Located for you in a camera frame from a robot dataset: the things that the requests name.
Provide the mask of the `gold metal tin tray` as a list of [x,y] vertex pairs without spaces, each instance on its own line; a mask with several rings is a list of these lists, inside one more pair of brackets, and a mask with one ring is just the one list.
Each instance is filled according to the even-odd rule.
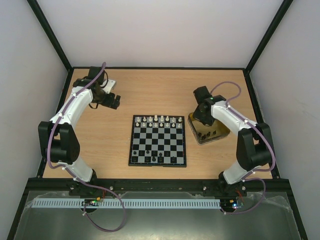
[[208,144],[219,139],[223,139],[230,134],[230,130],[219,120],[215,120],[213,125],[203,125],[193,117],[193,113],[188,115],[188,123],[191,131],[199,145]]

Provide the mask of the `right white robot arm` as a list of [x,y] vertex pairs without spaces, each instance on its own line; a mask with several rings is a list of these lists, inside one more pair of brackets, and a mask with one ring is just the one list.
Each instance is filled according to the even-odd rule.
[[239,182],[254,172],[270,172],[276,166],[271,129],[268,124],[257,123],[235,110],[221,95],[213,96],[206,86],[193,91],[197,107],[192,117],[204,126],[221,122],[236,137],[236,160],[219,174],[218,191],[229,196]]

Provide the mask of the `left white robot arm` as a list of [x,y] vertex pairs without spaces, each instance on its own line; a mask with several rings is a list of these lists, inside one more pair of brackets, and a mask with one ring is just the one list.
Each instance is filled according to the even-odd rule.
[[62,168],[81,183],[90,183],[97,175],[80,156],[80,143],[75,128],[87,107],[107,107],[116,110],[120,106],[119,95],[112,92],[116,81],[110,80],[101,67],[90,67],[88,75],[78,78],[70,95],[60,110],[49,120],[38,125],[42,157],[51,169]]

